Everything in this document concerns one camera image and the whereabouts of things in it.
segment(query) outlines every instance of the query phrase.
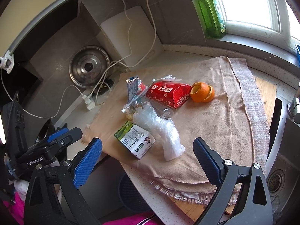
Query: pink fabric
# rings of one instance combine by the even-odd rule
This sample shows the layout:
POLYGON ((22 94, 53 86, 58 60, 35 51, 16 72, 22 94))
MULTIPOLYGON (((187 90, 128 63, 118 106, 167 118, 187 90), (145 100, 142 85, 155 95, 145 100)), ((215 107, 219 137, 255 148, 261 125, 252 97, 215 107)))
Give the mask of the pink fabric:
POLYGON ((15 193, 15 204, 11 205, 9 202, 4 201, 4 205, 7 207, 7 209, 10 211, 14 219, 20 224, 24 225, 24 201, 21 200, 18 192, 15 193))
MULTIPOLYGON (((4 205, 8 208, 14 219, 20 224, 24 225, 24 201, 21 200, 18 192, 15 193, 15 204, 11 205, 9 202, 4 201, 4 205)), ((122 218, 119 220, 106 222, 103 225, 137 225, 144 221, 143 225, 164 225, 163 222, 153 213, 145 212, 131 217, 122 218)))
POLYGON ((119 220, 106 222, 103 225, 137 225, 141 221, 144 221, 145 223, 143 222, 142 224, 145 225, 164 225, 163 222, 153 212, 140 213, 131 217, 126 217, 119 220))

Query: green dish soap bottle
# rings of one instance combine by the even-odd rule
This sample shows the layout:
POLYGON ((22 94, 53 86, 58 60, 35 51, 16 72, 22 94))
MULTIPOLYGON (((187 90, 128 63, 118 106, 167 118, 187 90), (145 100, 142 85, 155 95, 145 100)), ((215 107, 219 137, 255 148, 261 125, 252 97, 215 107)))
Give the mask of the green dish soap bottle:
POLYGON ((226 29, 218 0, 198 0, 198 3, 205 23, 203 30, 209 37, 223 38, 226 29))

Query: cutting board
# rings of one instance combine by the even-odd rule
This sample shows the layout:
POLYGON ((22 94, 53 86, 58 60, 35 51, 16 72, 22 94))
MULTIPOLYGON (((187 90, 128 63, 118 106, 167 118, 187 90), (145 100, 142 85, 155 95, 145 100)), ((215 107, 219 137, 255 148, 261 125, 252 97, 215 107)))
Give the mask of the cutting board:
MULTIPOLYGON (((257 77, 254 78, 262 97, 265 113, 267 115, 268 126, 270 128, 275 107, 276 86, 263 79, 257 77)), ((189 203, 172 197, 170 197, 170 199, 193 221, 196 221, 200 217, 206 207, 205 205, 189 203)), ((233 208, 234 205, 227 207, 226 213, 230 215, 233 208)))

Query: blue gripper pad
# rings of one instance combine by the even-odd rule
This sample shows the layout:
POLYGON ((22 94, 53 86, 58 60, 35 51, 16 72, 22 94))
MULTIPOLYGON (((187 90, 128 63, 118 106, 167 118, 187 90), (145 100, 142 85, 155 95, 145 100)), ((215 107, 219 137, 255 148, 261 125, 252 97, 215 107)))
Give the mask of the blue gripper pad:
POLYGON ((210 152, 215 152, 218 156, 219 154, 216 151, 212 151, 202 138, 194 140, 193 151, 209 182, 219 187, 222 182, 221 170, 210 152))
POLYGON ((74 170, 73 183, 77 189, 86 183, 102 152, 102 141, 98 138, 94 138, 92 142, 92 146, 74 170))
POLYGON ((69 130, 67 128, 63 128, 57 132, 55 132, 54 134, 51 134, 48 139, 47 142, 50 143, 51 141, 55 140, 57 137, 61 136, 62 134, 65 134, 66 132, 68 132, 69 130))

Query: window sill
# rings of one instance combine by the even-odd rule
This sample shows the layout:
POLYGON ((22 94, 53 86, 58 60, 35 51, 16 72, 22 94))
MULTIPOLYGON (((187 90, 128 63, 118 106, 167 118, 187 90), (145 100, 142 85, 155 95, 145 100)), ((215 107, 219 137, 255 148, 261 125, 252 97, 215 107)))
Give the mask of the window sill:
POLYGON ((300 78, 300 67, 297 57, 294 54, 269 43, 227 34, 221 39, 206 39, 206 46, 240 52, 268 61, 300 78))

